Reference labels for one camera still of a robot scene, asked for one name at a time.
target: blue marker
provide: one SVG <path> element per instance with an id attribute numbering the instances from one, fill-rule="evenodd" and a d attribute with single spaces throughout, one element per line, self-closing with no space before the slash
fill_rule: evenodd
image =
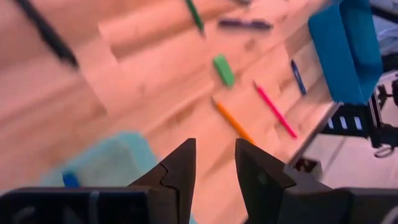
<path id="1" fill-rule="evenodd" d="M 63 184 L 65 187 L 80 187 L 79 180 L 72 172 L 65 172 L 62 174 Z"/>
<path id="2" fill-rule="evenodd" d="M 300 87 L 301 94 L 302 94 L 302 95 L 306 95 L 306 94 L 307 94 L 307 91 L 305 90 L 304 83 L 303 83 L 303 81 L 301 80 L 301 76 L 300 76 L 299 69 L 297 68 L 296 63 L 295 63 L 293 60 L 291 61 L 291 65 L 292 65 L 294 77 L 296 78 L 298 87 Z"/>

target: black pen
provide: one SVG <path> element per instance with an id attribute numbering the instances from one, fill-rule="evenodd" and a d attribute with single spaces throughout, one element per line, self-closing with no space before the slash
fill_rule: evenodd
<path id="1" fill-rule="evenodd" d="M 63 42 L 60 36 L 45 21 L 29 0 L 15 0 L 26 16 L 32 21 L 40 32 L 42 39 L 51 47 L 61 60 L 67 60 L 74 67 L 78 68 L 78 62 L 69 47 Z"/>

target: blue container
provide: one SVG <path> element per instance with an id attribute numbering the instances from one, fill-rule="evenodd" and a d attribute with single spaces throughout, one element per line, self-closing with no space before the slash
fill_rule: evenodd
<path id="1" fill-rule="evenodd" d="M 365 105 L 383 73 L 369 0 L 342 0 L 308 20 L 334 101 Z"/>

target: wooden table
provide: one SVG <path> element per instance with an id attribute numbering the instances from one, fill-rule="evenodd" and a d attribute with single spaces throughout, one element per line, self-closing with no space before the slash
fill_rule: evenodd
<path id="1" fill-rule="evenodd" d="M 0 2 L 0 186 L 29 185 L 84 148 L 121 130 L 140 131 L 159 159 L 197 139 L 193 212 L 200 223 L 246 216 L 234 163 L 235 130 L 221 102 L 254 143 L 289 161 L 332 107 L 307 20 L 325 0 L 194 0 L 206 36 L 185 1 L 35 0 L 75 52 L 80 70 L 60 63 L 12 1 Z M 225 31 L 220 16 L 266 19 L 267 33 Z M 212 59 L 235 74 L 228 89 Z M 308 90 L 301 97 L 290 69 Z M 293 140 L 254 91 L 264 87 L 298 134 Z"/>

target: pink marker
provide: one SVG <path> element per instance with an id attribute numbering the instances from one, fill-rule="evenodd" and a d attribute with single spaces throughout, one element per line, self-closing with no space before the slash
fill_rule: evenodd
<path id="1" fill-rule="evenodd" d="M 282 116 L 282 114 L 278 111 L 278 109 L 275 107 L 275 105 L 271 102 L 269 97 L 266 95 L 265 91 L 259 87 L 255 81 L 253 81 L 254 87 L 256 88 L 257 92 L 260 94 L 261 98 L 267 103 L 267 105 L 271 108 L 271 110 L 274 112 L 275 116 L 278 118 L 278 120 L 285 126 L 287 132 L 292 136 L 293 139 L 297 138 L 297 135 L 294 133 L 293 129 L 290 127 L 290 125 L 286 122 L 286 119 Z"/>

